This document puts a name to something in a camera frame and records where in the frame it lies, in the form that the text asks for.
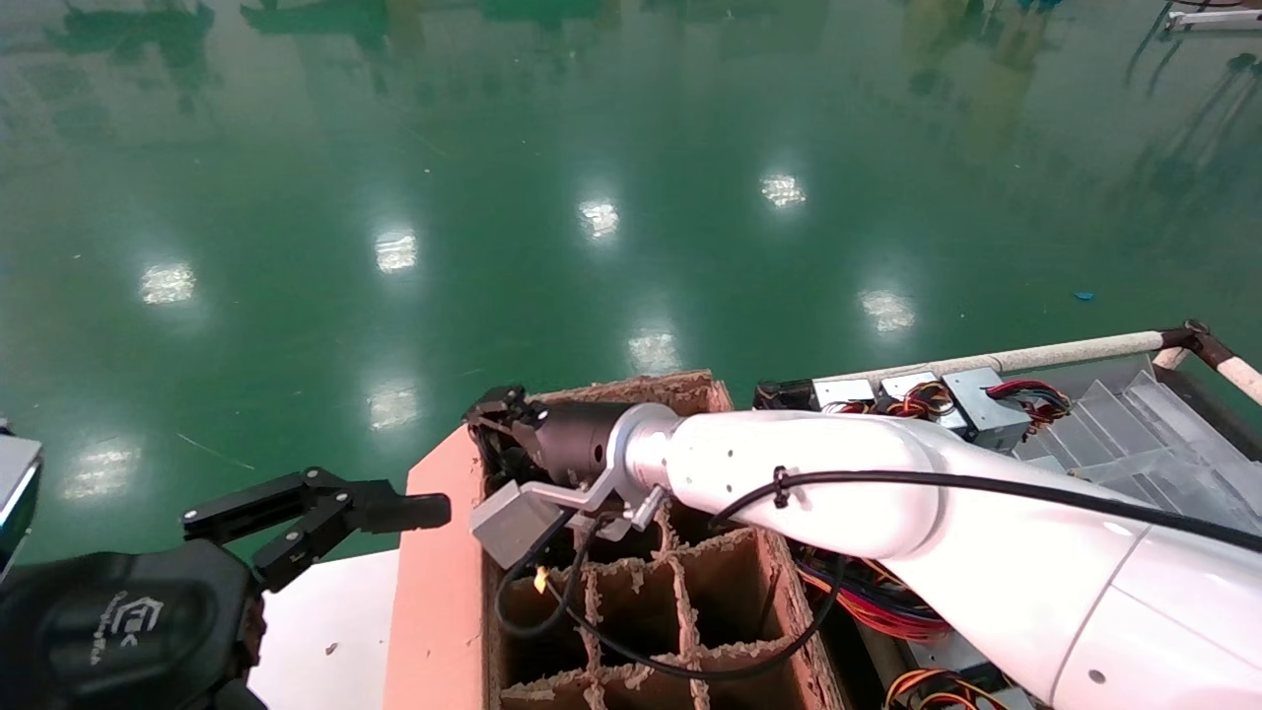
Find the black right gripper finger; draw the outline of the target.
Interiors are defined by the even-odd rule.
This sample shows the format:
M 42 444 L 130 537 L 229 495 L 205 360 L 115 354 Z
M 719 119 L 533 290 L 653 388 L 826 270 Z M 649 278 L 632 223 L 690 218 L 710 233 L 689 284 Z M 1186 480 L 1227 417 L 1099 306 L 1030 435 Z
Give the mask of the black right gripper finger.
M 522 383 L 492 387 L 464 411 L 464 426 L 512 430 L 514 426 L 538 428 L 541 404 L 528 396 Z

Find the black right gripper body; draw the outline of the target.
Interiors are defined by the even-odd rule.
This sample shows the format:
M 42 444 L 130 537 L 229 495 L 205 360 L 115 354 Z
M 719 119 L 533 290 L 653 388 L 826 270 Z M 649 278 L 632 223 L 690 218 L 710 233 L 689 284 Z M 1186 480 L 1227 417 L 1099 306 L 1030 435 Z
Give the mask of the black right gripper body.
M 517 422 L 517 441 L 555 486 L 583 486 L 604 472 L 611 433 L 632 405 L 627 401 L 531 401 Z

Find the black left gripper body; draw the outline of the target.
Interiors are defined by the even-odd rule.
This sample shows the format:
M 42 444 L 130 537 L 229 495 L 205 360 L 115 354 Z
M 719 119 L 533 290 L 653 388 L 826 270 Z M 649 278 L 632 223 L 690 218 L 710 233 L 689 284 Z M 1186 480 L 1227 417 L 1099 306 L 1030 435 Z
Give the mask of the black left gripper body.
M 14 569 L 3 580 L 1 705 L 215 709 L 215 691 L 257 666 L 262 610 L 246 562 L 209 542 Z

